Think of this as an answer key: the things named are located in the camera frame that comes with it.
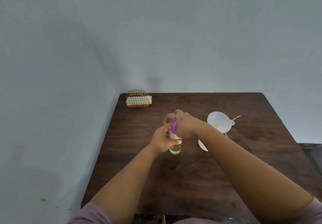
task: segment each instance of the dark brown table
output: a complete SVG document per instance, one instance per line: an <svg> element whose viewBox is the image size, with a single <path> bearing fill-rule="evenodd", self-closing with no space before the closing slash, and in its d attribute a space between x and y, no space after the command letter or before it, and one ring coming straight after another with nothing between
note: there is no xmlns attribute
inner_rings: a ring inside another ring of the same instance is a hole
<svg viewBox="0 0 322 224"><path fill-rule="evenodd" d="M82 206L149 143L165 115L178 108L203 121L213 111L223 112L231 119L241 115L227 132L229 138L313 195L322 197L319 174L262 93L151 95L152 105L147 108L127 108L126 94L119 96ZM214 159L199 147L197 139L183 139L177 156L166 152L156 158L137 213L254 221Z"/></svg>

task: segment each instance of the lavender shirt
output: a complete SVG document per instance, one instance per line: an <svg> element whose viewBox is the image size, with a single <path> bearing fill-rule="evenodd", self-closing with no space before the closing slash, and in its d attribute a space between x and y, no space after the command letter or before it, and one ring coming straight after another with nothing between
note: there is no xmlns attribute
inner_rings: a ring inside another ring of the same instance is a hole
<svg viewBox="0 0 322 224"><path fill-rule="evenodd" d="M102 208L94 203L88 203L81 209L68 224L112 224L111 220ZM189 218L175 222L176 224L216 224L218 222L206 219ZM291 224L318 224L322 223L322 203L316 198L306 206L303 210L297 213L287 223Z"/></svg>

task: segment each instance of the forearm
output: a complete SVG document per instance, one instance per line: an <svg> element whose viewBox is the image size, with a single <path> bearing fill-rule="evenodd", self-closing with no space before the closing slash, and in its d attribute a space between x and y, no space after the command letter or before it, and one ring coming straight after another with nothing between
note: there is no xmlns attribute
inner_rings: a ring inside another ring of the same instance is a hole
<svg viewBox="0 0 322 224"><path fill-rule="evenodd" d="M312 201L307 191L211 125L199 121L195 134L260 222L283 221Z"/></svg>
<svg viewBox="0 0 322 224"><path fill-rule="evenodd" d="M108 213L114 224L132 221L151 165L158 155L147 146L91 200Z"/></svg>

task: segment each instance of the glass bottle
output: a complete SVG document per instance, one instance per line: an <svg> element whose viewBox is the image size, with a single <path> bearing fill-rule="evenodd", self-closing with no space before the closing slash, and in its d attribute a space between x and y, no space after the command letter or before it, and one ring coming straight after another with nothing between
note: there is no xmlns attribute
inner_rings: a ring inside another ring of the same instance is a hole
<svg viewBox="0 0 322 224"><path fill-rule="evenodd" d="M177 136L177 124L172 121L170 123L170 132L169 132L169 138L172 139L172 140L182 140L182 138L178 137ZM178 155L181 151L181 144L177 144L177 145L174 145L174 146L171 146L170 147L170 153L173 154L173 155Z"/></svg>

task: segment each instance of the bottle cap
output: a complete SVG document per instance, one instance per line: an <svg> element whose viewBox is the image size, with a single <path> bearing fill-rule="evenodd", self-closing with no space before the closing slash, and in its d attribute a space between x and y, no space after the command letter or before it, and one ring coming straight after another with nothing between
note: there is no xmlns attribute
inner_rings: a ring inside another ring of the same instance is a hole
<svg viewBox="0 0 322 224"><path fill-rule="evenodd" d="M173 134L177 134L177 124L174 122L174 121L171 121L170 123L170 131L173 133Z"/></svg>

